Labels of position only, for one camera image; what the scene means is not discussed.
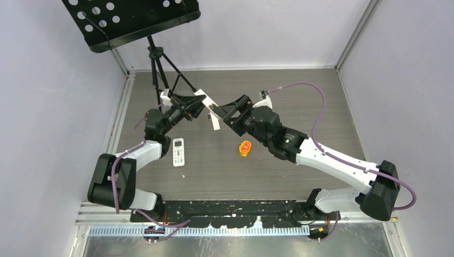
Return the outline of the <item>white remote battery cover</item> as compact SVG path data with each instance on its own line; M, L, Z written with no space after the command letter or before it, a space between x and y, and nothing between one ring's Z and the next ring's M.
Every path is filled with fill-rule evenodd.
M214 131L220 130L219 120L218 120L217 116L212 112L210 113L210 119L211 119L211 123L213 125Z

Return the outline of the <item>long white remote control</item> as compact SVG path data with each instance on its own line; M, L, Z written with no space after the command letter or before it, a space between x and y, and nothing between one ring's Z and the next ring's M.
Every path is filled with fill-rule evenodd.
M202 100L203 105L210 111L212 116L216 117L217 119L220 119L220 116L214 112L214 108L217 107L218 105L214 102L214 100L211 97L209 97L202 89L199 89L196 92L194 92L194 95L205 96L205 98Z

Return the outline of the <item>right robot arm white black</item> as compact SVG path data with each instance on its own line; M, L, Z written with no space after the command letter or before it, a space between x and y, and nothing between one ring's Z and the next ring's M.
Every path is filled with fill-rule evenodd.
M376 164L317 145L313 138L282 125L280 117L265 104L253 104L247 95L211 111L239 136L247 133L280 160L323 171L347 184L340 190L315 189L306 214L319 220L334 211L362 211L379 221L389 221L400 191L396 166Z

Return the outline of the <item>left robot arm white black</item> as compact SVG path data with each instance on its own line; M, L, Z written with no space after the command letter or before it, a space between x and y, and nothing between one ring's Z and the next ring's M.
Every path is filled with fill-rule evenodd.
M167 154L171 145L167 133L183 119L196 119L205 107L206 95L182 96L166 89L160 98L168 110L162 113L159 108L152 108L145 113L145 136L137 146L98 157L87 192L89 202L116 211L141 209L152 222L163 217L158 194L136 187L137 172Z

